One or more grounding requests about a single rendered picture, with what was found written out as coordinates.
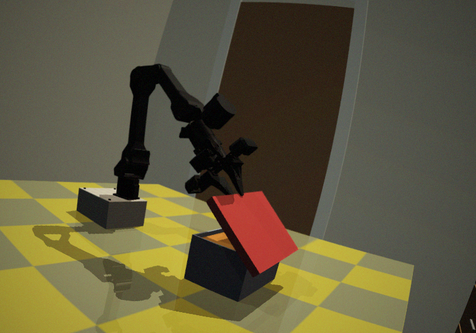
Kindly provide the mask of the red box lid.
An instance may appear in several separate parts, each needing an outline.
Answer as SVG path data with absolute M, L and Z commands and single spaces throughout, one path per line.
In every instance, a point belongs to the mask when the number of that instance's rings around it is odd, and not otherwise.
M 252 277 L 298 251 L 262 191 L 212 196 L 206 203 Z

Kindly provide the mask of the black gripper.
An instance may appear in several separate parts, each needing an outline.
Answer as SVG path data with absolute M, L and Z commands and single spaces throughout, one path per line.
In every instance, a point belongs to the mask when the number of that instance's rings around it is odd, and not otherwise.
M 237 192 L 243 196 L 242 165 L 244 162 L 239 159 L 239 156 L 241 154 L 249 156 L 258 148 L 257 145 L 252 139 L 240 137 L 229 146 L 230 153 L 226 154 L 221 146 L 222 142 L 218 140 L 215 135 L 211 134 L 199 140 L 194 146 L 195 150 L 197 148 L 199 148 L 200 151 L 204 149 L 205 142 L 210 139 L 213 139 L 220 146 L 221 152 L 224 156 L 218 158 L 219 156 L 216 154 L 217 157 L 215 158 L 215 161 L 211 165 L 203 168 L 207 169 L 207 172 L 203 175 L 195 175 L 191 177 L 186 181 L 185 189 L 188 194 L 195 194 L 205 191 L 209 186 L 214 186 L 225 195 L 234 194 L 225 177 L 218 176 L 218 173 L 221 170 L 224 170 L 229 175 Z

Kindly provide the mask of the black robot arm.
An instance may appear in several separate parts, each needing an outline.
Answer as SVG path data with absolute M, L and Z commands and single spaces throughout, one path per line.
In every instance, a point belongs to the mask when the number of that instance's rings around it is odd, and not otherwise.
M 147 120 L 148 99 L 156 84 L 161 85 L 171 101 L 171 110 L 176 120 L 188 123 L 181 128 L 179 138 L 189 138 L 193 147 L 203 137 L 211 135 L 211 129 L 220 129 L 229 121 L 237 110 L 233 104 L 220 93 L 204 106 L 197 98 L 185 91 L 171 72 L 172 69 L 162 64 L 137 66 L 130 75 L 133 102 L 128 144 L 122 151 L 121 160 L 114 167 L 118 177 L 117 192 L 114 196 L 127 200 L 140 199 L 139 180 L 143 180 L 150 165 L 150 151 L 144 146 L 145 124 Z M 220 146 L 213 140 L 207 140 L 205 148 L 197 148 L 196 156 L 189 162 L 199 174 L 211 165 L 215 158 L 223 157 Z

